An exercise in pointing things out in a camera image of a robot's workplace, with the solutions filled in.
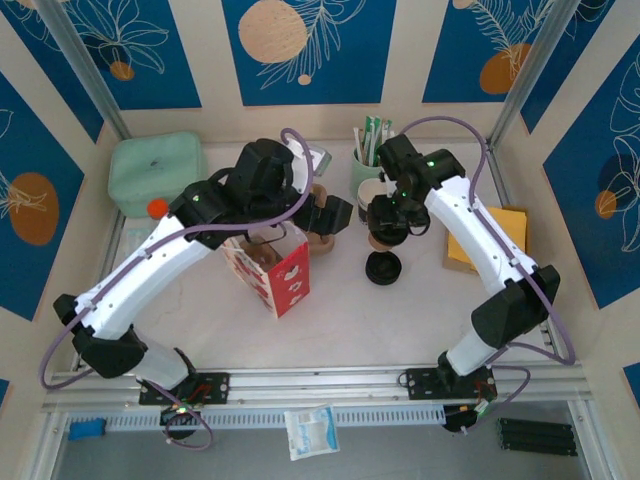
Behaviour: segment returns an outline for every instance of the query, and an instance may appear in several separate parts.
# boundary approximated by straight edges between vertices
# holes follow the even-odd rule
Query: gray floor
[[[508,406],[501,416],[568,422],[559,404]],[[169,447],[160,433],[111,433],[65,443],[58,480],[538,480],[588,479],[579,458],[503,451],[495,421],[468,437],[441,427],[342,428],[341,451],[291,462],[284,430],[226,430],[203,453]]]

